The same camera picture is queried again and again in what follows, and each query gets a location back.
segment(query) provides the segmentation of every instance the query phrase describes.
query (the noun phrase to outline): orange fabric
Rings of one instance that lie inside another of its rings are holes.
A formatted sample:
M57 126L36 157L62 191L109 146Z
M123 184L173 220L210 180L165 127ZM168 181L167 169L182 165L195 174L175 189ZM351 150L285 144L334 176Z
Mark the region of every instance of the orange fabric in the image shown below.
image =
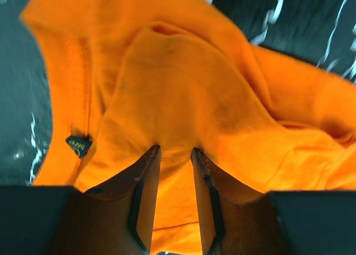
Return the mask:
M53 139L35 185L84 191L162 148L151 252L201 254L190 154L246 185L356 188L356 88L250 45L204 0L31 0ZM65 143L91 135L81 161Z

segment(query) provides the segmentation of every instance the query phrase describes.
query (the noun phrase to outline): dark tag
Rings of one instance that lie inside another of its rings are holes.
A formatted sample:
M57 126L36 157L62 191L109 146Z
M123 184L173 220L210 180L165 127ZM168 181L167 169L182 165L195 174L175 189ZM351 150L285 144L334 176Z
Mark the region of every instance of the dark tag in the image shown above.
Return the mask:
M69 136L66 139L66 142L80 159L88 153L88 150L92 144L92 141L90 141L89 138L83 139L78 136Z

